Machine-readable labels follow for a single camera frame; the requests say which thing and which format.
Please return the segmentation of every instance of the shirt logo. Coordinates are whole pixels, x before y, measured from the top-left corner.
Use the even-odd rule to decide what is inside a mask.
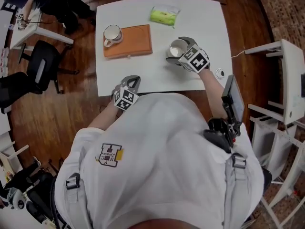
[[[116,167],[118,161],[122,159],[122,146],[116,144],[106,144],[102,146],[102,152],[99,156],[99,162],[103,166]]]

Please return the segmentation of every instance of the black pants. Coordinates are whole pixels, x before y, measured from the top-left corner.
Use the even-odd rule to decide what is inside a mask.
[[[30,178],[30,174],[32,174],[37,168],[38,164],[35,162],[29,167],[17,172],[4,188],[2,188],[2,184],[0,182],[0,196],[6,198],[8,189],[11,187],[17,188],[24,193],[30,186],[33,185],[35,181],[37,181],[37,177],[35,175]]]
[[[40,10],[46,14],[54,15],[67,29],[78,27],[77,17],[88,18],[91,15],[90,7],[82,0],[35,0]]]

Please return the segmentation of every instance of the wooden floor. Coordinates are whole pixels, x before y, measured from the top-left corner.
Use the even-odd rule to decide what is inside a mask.
[[[93,6],[105,4],[108,0],[89,0]],[[225,0],[223,12],[228,29],[231,54],[237,55],[246,48],[269,43],[263,15],[256,0]],[[52,16],[43,16],[44,21],[54,21]],[[57,161],[69,154],[76,132],[86,127],[108,102],[109,97],[98,97],[95,74],[95,28],[87,21],[80,21],[83,30],[72,38],[74,48],[66,54],[61,67],[80,69],[81,73],[60,75],[59,82],[65,94],[56,94],[52,83],[43,95],[28,94],[12,106],[9,114],[12,137],[16,149],[26,144],[30,148],[20,155],[25,167],[36,156],[42,163],[51,158]],[[43,26],[46,29],[63,33],[62,25],[53,23]],[[54,44],[59,51],[63,43],[43,37],[32,37],[29,45],[34,45],[38,39]],[[27,63],[17,63],[18,51],[9,55],[9,73],[25,71]],[[279,93],[278,67],[276,62],[260,55],[244,55],[233,58],[233,73],[241,89],[245,106],[257,104],[265,106],[267,100],[277,101]],[[206,119],[211,117],[211,111],[204,91],[180,92],[192,99]],[[246,108],[244,122],[251,131],[249,111]]]

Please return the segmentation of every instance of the green packet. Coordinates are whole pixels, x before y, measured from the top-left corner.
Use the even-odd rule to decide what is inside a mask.
[[[174,26],[180,10],[173,6],[159,5],[151,10],[150,20],[166,25]]]

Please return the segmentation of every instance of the black and white marker cube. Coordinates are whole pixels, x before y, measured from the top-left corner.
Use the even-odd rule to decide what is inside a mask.
[[[178,61],[185,69],[196,73],[199,73],[210,63],[206,53],[197,44],[194,44]]]
[[[125,111],[133,105],[138,98],[138,95],[120,87],[120,89],[114,93],[114,105]]]

